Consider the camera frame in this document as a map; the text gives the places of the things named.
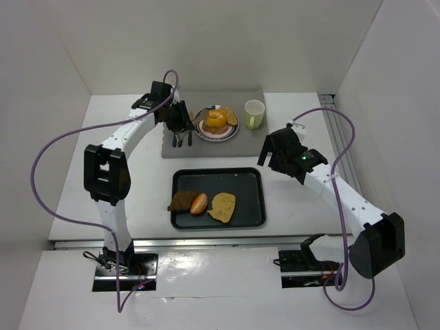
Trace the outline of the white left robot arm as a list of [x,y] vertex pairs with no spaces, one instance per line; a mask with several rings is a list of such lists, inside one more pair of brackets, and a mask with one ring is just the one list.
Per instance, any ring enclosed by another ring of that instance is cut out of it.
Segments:
[[135,265],[124,202],[131,188],[128,158],[159,123],[174,133],[194,128],[175,88],[154,81],[151,90],[133,103],[124,124],[101,144],[88,145],[84,152],[84,188],[96,202],[101,224],[109,229],[104,234],[104,262],[119,261],[128,270]]

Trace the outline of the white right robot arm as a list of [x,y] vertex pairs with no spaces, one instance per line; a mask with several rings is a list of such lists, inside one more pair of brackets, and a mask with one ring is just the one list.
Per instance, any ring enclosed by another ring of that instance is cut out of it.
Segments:
[[362,277],[372,279],[405,255],[404,220],[395,212],[386,214],[357,193],[338,174],[331,172],[327,159],[300,143],[287,127],[266,136],[258,165],[268,163],[327,202],[353,235],[353,242],[315,234],[300,245],[304,262],[349,261]]

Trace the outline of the small seeded bread slice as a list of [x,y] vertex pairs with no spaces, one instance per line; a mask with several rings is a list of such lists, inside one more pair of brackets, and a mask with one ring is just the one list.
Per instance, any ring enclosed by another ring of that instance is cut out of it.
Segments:
[[236,126],[238,124],[237,116],[229,106],[222,105],[219,107],[219,110],[225,114],[229,125]]

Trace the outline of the orange bagel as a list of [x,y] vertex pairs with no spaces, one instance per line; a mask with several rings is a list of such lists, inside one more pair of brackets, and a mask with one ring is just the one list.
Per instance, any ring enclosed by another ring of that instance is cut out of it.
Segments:
[[219,109],[208,111],[208,117],[203,121],[209,127],[222,127],[227,124],[226,114]]

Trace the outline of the large toast slice with crust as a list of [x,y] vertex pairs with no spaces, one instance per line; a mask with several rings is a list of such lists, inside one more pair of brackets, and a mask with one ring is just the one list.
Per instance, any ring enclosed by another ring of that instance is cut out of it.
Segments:
[[202,124],[202,129],[209,134],[213,135],[221,135],[224,134],[228,130],[228,124],[223,126],[209,126],[205,123]]

